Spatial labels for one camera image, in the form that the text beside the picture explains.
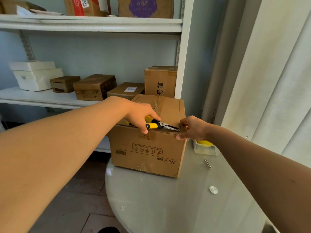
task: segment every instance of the round silver disc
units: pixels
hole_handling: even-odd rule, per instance
[[[217,194],[218,193],[218,189],[214,186],[210,186],[210,192],[212,192],[213,194]]]

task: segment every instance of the black shoe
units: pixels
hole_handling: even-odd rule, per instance
[[[120,233],[115,227],[105,227],[101,229],[98,233]]]

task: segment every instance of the forearm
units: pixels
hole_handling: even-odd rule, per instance
[[[27,231],[127,106],[109,98],[1,133],[0,231]]]
[[[264,213],[282,233],[311,229],[311,169],[235,133],[207,125],[220,150]]]

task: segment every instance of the left hand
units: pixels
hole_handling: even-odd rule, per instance
[[[144,134],[148,133],[146,128],[145,117],[149,115],[150,117],[161,120],[161,118],[154,112],[151,105],[144,103],[137,103],[130,101],[129,112],[124,117],[127,121],[134,124],[140,131]]]

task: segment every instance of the floor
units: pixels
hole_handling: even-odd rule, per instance
[[[94,152],[28,233],[97,233],[108,226],[127,233],[106,196],[105,170],[109,157],[110,154]]]

